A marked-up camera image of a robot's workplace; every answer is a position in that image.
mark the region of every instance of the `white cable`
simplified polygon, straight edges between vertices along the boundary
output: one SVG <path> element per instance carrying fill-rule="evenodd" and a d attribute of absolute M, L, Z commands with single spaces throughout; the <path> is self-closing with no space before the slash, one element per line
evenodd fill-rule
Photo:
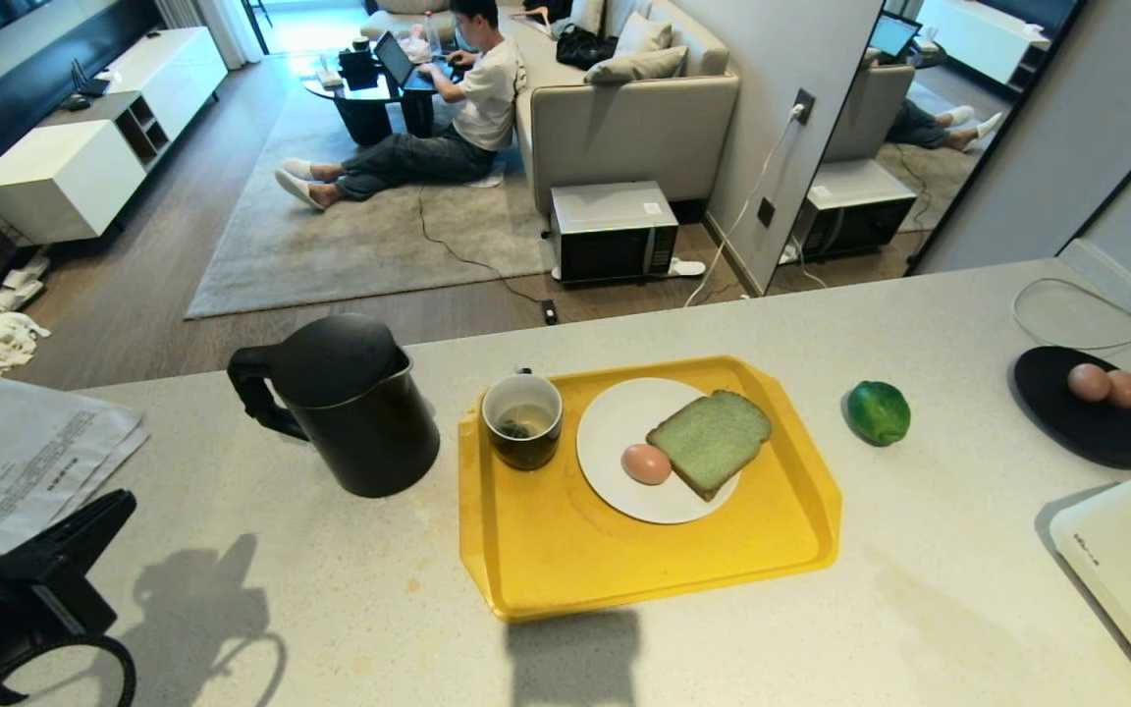
<path fill-rule="evenodd" d="M 1110 300 L 1105 299 L 1105 296 L 1103 296 L 1100 294 L 1097 294 L 1097 292 L 1088 290 L 1088 287 L 1086 287 L 1086 286 L 1077 285 L 1077 283 L 1071 282 L 1071 281 L 1065 281 L 1063 278 L 1039 278 L 1039 279 L 1034 279 L 1031 283 L 1028 283 L 1028 285 L 1025 286 L 1024 290 L 1020 290 L 1018 292 L 1018 294 L 1016 294 L 1016 299 L 1010 301 L 1010 316 L 1016 319 L 1016 324 L 1019 325 L 1019 328 L 1022 328 L 1024 334 L 1027 334 L 1028 336 L 1031 336 L 1034 339 L 1037 340 L 1038 344 L 1045 344 L 1047 346 L 1062 346 L 1064 348 L 1076 348 L 1076 350 L 1080 350 L 1080 351 L 1105 351 L 1105 350 L 1108 350 L 1108 348 L 1120 348 L 1120 347 L 1123 347 L 1123 346 L 1130 346 L 1131 345 L 1131 339 L 1121 340 L 1121 342 L 1117 342 L 1117 344 L 1103 344 L 1103 345 L 1094 345 L 1094 346 L 1077 346 L 1077 345 L 1071 345 L 1071 344 L 1059 344 L 1059 342 L 1046 339 L 1045 337 L 1043 337 L 1039 334 L 1037 334 L 1036 331 L 1034 331 L 1027 324 L 1024 322 L 1024 318 L 1019 317 L 1019 301 L 1024 299 L 1025 294 L 1028 294 L 1029 290 L 1031 290 L 1034 286 L 1041 285 L 1041 283 L 1043 283 L 1043 282 L 1056 282 L 1056 283 L 1062 283 L 1062 285 L 1065 285 L 1065 286 L 1071 286 L 1074 290 L 1081 291 L 1083 294 L 1087 294 L 1087 295 L 1091 296 L 1091 299 L 1095 299 L 1097 301 L 1102 301 L 1105 305 L 1108 305 L 1108 308 L 1112 308 L 1114 310 L 1117 310 L 1117 312 L 1121 312 L 1123 314 L 1128 314 L 1128 317 L 1131 317 L 1130 310 L 1123 309 L 1120 304 L 1116 304 L 1116 303 L 1114 303 L 1114 301 L 1110 301 Z"/>
<path fill-rule="evenodd" d="M 822 290 L 830 290 L 830 286 L 827 285 L 826 282 L 822 282 L 822 279 L 814 277 L 813 274 L 811 274 L 811 271 L 805 269 L 805 251 L 802 250 L 800 241 L 797 241 L 797 236 L 789 234 L 788 238 L 792 238 L 793 245 L 797 247 L 797 264 L 800 264 L 800 268 L 802 268 L 803 276 L 809 277 L 813 282 L 817 282 L 818 285 L 822 286 Z"/>
<path fill-rule="evenodd" d="M 770 161 L 774 156 L 776 156 L 776 153 L 779 152 L 779 146 L 785 143 L 785 138 L 788 138 L 788 133 L 792 132 L 791 126 L 793 124 L 793 121 L 797 120 L 797 115 L 802 115 L 802 111 L 804 111 L 804 109 L 805 107 L 800 103 L 793 106 L 792 112 L 788 115 L 788 122 L 785 124 L 785 133 L 780 135 L 776 146 L 770 148 L 770 153 L 767 155 L 767 161 L 762 163 L 762 173 L 758 175 L 758 180 L 753 183 L 753 191 L 750 191 L 749 196 L 744 197 L 744 206 L 741 206 L 741 213 L 736 215 L 735 221 L 732 221 L 732 227 L 728 227 L 725 232 L 723 232 L 723 238 L 718 241 L 718 251 L 717 253 L 714 253 L 714 259 L 710 260 L 710 267 L 705 270 L 705 276 L 701 277 L 701 285 L 696 286 L 692 294 L 688 295 L 688 301 L 683 302 L 684 309 L 691 308 L 692 300 L 696 300 L 696 296 L 705 290 L 706 283 L 710 282 L 710 276 L 714 274 L 714 267 L 715 265 L 718 265 L 718 259 L 723 257 L 723 250 L 726 249 L 727 245 L 732 244 L 732 231 L 741 224 L 741 219 L 744 219 L 744 214 L 749 212 L 749 202 L 753 201 L 753 195 L 757 193 L 758 189 L 762 187 L 762 179 L 766 178 L 767 170 L 770 169 Z"/>

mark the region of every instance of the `electric kettle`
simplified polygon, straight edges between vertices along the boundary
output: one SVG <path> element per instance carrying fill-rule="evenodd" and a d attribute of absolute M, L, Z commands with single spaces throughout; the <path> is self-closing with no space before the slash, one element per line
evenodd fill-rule
<path fill-rule="evenodd" d="M 282 344 L 234 351 L 226 371 L 248 415 L 312 442 L 351 493 L 404 491 L 439 454 L 439 428 L 409 376 L 413 360 L 373 317 L 318 319 Z"/>

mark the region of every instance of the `egg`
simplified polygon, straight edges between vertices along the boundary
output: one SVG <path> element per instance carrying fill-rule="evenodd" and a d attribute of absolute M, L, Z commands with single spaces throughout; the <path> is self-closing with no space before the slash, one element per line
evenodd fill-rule
<path fill-rule="evenodd" d="M 1112 380 L 1112 393 L 1107 394 L 1107 403 L 1131 411 L 1131 374 L 1128 371 L 1112 371 L 1107 374 Z"/>
<path fill-rule="evenodd" d="M 1081 363 L 1069 372 L 1068 388 L 1086 403 L 1099 403 L 1112 393 L 1112 378 L 1094 363 Z"/>
<path fill-rule="evenodd" d="M 670 457 L 650 443 L 632 443 L 622 452 L 622 471 L 647 486 L 670 478 Z"/>

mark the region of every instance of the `curtain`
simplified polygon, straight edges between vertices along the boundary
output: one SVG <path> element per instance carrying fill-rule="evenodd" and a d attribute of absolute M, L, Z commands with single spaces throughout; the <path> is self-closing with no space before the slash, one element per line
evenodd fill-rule
<path fill-rule="evenodd" d="M 265 58 L 242 9 L 242 0 L 156 0 L 156 5 L 171 28 L 207 26 L 221 59 L 231 71 Z"/>

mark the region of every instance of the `kitchen counter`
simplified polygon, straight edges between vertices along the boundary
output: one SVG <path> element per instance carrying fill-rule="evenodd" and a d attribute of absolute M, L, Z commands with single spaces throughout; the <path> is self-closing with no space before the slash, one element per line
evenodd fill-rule
<path fill-rule="evenodd" d="M 138 662 L 138 704 L 1131 706 L 1130 658 L 1041 534 L 1051 505 L 1131 472 L 1046 438 L 1007 386 L 1034 346 L 1011 296 L 1050 276 L 1078 279 L 1043 260 L 413 346 L 442 449 L 378 501 L 243 415 L 224 372 L 87 390 L 144 408 L 153 434 L 107 484 L 138 511 L 90 572 Z M 1073 342 L 1131 331 L 1069 291 L 1038 290 L 1024 313 Z M 708 354 L 788 390 L 844 493 L 834 567 L 499 622 L 458 558 L 458 417 L 515 367 Z M 1131 347 L 1112 360 L 1131 370 Z M 903 442 L 845 428 L 860 380 L 906 394 Z M 114 675 L 67 649 L 10 684 L 37 704 L 112 704 Z"/>

